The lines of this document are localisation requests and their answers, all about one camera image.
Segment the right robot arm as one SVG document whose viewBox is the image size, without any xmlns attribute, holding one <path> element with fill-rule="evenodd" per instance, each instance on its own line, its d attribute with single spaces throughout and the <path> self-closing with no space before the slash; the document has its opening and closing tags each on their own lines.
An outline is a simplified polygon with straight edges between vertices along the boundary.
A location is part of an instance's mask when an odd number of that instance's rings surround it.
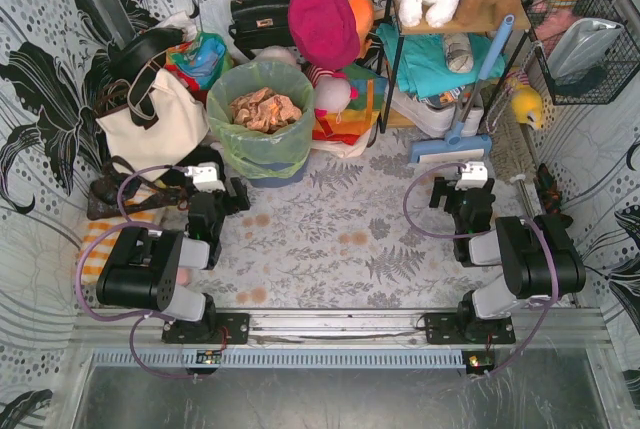
<svg viewBox="0 0 640 429">
<path fill-rule="evenodd" d="M 586 269 L 557 214 L 527 223 L 521 217 L 493 217 L 494 181 L 459 189 L 443 177 L 434 180 L 431 208 L 440 204 L 452 216 L 453 253 L 465 267 L 499 266 L 502 274 L 463 296 L 457 308 L 461 326 L 502 320 L 525 302 L 546 304 L 582 291 Z"/>
</svg>

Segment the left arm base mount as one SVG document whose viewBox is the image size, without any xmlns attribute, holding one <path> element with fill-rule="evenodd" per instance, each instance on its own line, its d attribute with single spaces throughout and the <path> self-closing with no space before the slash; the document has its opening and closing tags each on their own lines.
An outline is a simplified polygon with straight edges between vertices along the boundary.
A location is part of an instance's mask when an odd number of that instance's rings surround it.
<svg viewBox="0 0 640 429">
<path fill-rule="evenodd" d="M 161 340 L 166 344 L 245 345 L 250 327 L 249 313 L 216 313 L 200 322 L 178 320 L 165 326 Z"/>
</svg>

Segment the green trash bag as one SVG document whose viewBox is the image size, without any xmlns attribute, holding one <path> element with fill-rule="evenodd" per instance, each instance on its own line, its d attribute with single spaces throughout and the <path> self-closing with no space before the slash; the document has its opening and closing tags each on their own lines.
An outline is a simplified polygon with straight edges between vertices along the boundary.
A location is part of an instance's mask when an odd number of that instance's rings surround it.
<svg viewBox="0 0 640 429">
<path fill-rule="evenodd" d="M 207 95 L 211 130 L 223 157 L 255 185 L 299 178 L 315 124 L 315 93 L 296 67 L 253 61 L 224 73 Z"/>
</svg>

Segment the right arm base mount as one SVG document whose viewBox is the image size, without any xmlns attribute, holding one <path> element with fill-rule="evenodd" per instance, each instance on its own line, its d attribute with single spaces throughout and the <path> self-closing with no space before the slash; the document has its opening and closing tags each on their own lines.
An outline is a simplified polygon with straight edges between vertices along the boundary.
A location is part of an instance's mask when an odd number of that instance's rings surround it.
<svg viewBox="0 0 640 429">
<path fill-rule="evenodd" d="M 516 342 L 512 319 L 461 322 L 450 312 L 426 313 L 423 316 L 427 342 L 433 345 L 510 345 Z"/>
</svg>

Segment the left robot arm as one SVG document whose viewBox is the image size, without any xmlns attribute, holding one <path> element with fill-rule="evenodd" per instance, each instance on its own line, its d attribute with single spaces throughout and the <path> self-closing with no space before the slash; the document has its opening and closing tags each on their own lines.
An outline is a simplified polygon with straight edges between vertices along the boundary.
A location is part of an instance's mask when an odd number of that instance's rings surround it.
<svg viewBox="0 0 640 429">
<path fill-rule="evenodd" d="M 246 186 L 233 177 L 229 186 L 191 197 L 184 231 L 122 230 L 96 284 L 98 301 L 213 328 L 212 297 L 184 287 L 179 271 L 213 268 L 221 253 L 225 218 L 249 208 Z"/>
</svg>

